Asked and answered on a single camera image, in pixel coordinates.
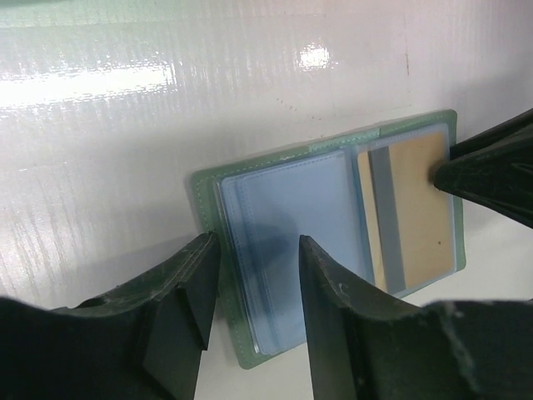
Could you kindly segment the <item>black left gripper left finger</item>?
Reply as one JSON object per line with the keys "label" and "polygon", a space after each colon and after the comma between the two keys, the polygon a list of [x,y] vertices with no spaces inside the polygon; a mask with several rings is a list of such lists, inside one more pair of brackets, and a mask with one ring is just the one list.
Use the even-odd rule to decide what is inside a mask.
{"label": "black left gripper left finger", "polygon": [[209,232],[74,308],[3,297],[2,398],[194,398],[219,272],[220,241]]}

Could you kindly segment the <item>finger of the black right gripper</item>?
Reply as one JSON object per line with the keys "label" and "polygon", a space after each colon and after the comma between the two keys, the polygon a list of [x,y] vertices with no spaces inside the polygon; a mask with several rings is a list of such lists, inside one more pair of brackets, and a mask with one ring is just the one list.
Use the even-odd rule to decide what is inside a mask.
{"label": "finger of the black right gripper", "polygon": [[531,228],[532,138],[510,138],[445,162],[433,184]]}
{"label": "finger of the black right gripper", "polygon": [[491,127],[484,132],[478,133],[473,137],[469,137],[465,141],[455,144],[450,150],[451,160],[487,148],[491,144],[509,137],[511,134],[531,125],[532,116],[533,109],[531,108],[518,116]]}

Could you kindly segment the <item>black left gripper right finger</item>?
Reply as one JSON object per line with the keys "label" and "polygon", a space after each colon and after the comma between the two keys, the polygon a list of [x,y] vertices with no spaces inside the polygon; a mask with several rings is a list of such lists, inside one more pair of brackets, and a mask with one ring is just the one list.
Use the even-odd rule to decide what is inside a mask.
{"label": "black left gripper right finger", "polygon": [[314,398],[531,398],[531,302],[417,307],[308,236],[299,242],[299,275]]}

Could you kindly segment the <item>grey-green card holder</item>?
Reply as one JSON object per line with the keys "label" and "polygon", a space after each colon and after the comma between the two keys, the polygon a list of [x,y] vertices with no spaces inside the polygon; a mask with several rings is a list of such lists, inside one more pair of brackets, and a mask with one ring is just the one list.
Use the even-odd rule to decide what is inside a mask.
{"label": "grey-green card holder", "polygon": [[[447,136],[446,161],[456,143],[456,124],[454,110],[430,112],[191,175],[199,225],[221,240],[219,293],[242,368],[254,368],[306,341],[298,267],[301,236],[312,237],[376,287],[358,153],[441,129]],[[392,294],[397,298],[466,265],[462,203],[445,195],[453,212],[455,270],[412,292]]]}

